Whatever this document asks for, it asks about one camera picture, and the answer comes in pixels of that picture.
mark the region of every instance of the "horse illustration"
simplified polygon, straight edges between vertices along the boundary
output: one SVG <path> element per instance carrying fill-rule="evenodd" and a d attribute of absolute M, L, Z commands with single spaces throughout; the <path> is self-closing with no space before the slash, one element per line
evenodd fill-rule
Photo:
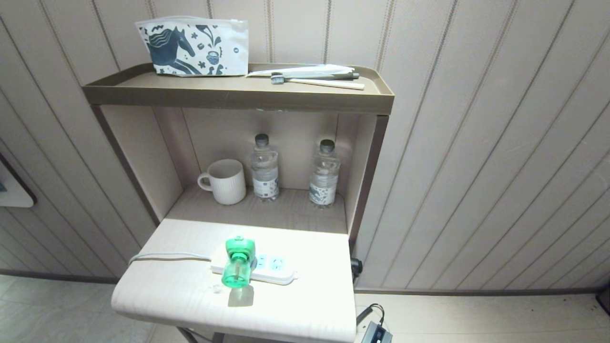
<path fill-rule="evenodd" d="M 184 30 L 178 31 L 178 27 L 173 30 L 165 29 L 158 34 L 149 36 L 146 45 L 148 45 L 154 64 L 169 65 L 182 70 L 186 74 L 201 74 L 192 65 L 178 59 L 178 46 L 186 50 L 191 57 L 195 56 L 193 48 L 184 37 Z"/>

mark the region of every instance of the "plastic bottle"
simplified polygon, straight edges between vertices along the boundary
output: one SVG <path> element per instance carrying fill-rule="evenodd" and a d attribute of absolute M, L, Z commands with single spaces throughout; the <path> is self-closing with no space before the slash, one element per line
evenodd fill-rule
<path fill-rule="evenodd" d="M 269 146 L 269 136 L 258 134 L 252 152 L 252 184 L 254 194 L 263 202 L 271 202 L 279 195 L 278 152 Z"/>
<path fill-rule="evenodd" d="M 341 161 L 334 153 L 335 143 L 324 139 L 314 155 L 314 172 L 309 183 L 309 199 L 318 208 L 329 208 L 335 202 Z"/>

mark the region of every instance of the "power strip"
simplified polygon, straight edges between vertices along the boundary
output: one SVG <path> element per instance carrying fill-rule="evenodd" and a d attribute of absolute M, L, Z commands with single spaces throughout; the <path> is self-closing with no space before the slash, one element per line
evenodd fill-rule
<path fill-rule="evenodd" d="M 210 269 L 212 269 L 213 273 L 222 274 L 228 261 L 229 257 L 226 250 L 221 249 L 214 255 Z M 250 274 L 252 280 L 286 285 L 298 278 L 297 272 L 289 260 L 282 256 L 265 252 L 257 252 L 256 259 L 252 263 L 252 268 Z"/>

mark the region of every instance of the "bottle label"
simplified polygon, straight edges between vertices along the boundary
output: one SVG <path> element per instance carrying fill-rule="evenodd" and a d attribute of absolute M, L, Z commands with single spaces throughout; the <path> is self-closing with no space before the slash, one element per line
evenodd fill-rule
<path fill-rule="evenodd" d="M 279 193 L 278 178 L 271 181 L 252 179 L 254 194 L 259 198 L 273 198 Z"/>
<path fill-rule="evenodd" d="M 330 205 L 335 202 L 337 186 L 320 188 L 312 183 L 309 184 L 309 199 L 318 205 Z"/>

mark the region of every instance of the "middle shelf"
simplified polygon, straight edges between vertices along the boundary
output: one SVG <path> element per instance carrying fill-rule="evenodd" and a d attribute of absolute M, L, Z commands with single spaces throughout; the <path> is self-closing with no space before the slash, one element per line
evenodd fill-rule
<path fill-rule="evenodd" d="M 217 203 L 212 192 L 194 184 L 184 191 L 166 218 L 347 233 L 345 202 L 341 195 L 336 195 L 331 208 L 319 209 L 309 201 L 309 191 L 300 189 L 281 189 L 276 201 L 262 203 L 254 196 L 252 187 L 247 187 L 241 202 L 227 206 Z"/>

